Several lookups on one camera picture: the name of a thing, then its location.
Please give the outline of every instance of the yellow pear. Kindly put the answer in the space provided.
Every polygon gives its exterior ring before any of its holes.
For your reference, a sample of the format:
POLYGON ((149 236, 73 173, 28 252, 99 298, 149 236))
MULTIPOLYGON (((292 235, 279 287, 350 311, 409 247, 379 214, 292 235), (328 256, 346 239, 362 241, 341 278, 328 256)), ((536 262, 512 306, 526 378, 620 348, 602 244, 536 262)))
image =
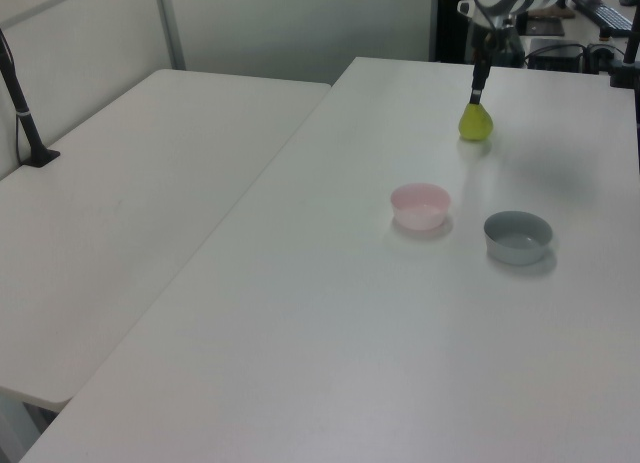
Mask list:
POLYGON ((465 140, 486 140, 493 131, 493 121, 481 103, 469 103, 460 118, 458 130, 465 140))

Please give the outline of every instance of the gray bowl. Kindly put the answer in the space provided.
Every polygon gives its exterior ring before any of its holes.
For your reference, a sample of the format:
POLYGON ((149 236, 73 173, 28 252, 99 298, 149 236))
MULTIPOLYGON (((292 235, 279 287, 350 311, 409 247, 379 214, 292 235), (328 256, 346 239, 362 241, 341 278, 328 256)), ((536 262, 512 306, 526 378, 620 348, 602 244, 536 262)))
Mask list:
POLYGON ((484 223, 487 252, 509 265, 530 265, 547 252, 553 232, 542 218, 524 211, 503 211, 484 223))

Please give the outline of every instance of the pink bowl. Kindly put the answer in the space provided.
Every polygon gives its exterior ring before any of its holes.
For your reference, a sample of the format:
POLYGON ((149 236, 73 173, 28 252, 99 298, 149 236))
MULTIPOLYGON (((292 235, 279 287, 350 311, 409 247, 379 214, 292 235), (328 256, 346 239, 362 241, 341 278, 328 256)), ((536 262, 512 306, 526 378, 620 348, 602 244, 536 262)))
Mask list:
POLYGON ((440 226, 451 204, 449 193, 429 183, 411 183, 391 194, 396 222, 409 230, 426 231, 440 226))

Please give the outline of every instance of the white wall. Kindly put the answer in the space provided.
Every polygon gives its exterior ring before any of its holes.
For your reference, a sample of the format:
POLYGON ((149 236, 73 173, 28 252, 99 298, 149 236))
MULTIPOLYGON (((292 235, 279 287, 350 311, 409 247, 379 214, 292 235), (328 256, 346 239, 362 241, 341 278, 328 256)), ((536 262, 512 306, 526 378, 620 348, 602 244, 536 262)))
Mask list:
POLYGON ((189 70, 333 84, 356 56, 427 60, 437 0, 167 0, 189 70))
MULTIPOLYGON (((3 31, 46 146, 153 71, 171 67, 156 0, 66 0, 3 31)), ((16 167, 14 124, 2 82, 0 178, 16 167)))

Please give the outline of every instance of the black stand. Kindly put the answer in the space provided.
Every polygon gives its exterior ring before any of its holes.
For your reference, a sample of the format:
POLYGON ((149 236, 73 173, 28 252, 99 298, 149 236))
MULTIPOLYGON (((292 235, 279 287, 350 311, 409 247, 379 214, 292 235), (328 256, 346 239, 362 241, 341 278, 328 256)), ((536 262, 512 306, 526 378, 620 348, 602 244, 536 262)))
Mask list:
POLYGON ((631 34, 627 42, 627 50, 624 53, 622 62, 613 61, 611 63, 610 83, 614 88, 635 89, 636 81, 640 76, 640 65, 636 63, 638 44, 640 43, 640 7, 636 6, 636 14, 631 25, 631 34))
POLYGON ((31 111, 27 106, 27 101, 20 88, 20 83, 16 76, 16 69, 10 56, 9 48, 5 45, 5 41, 2 30, 0 30, 0 71, 9 90, 13 106, 16 109, 16 115, 20 119, 20 123, 22 123, 22 128, 29 141, 29 146, 31 146, 31 157, 22 162, 22 164, 42 168, 60 156, 60 152, 49 150, 42 144, 36 124, 31 116, 31 111))

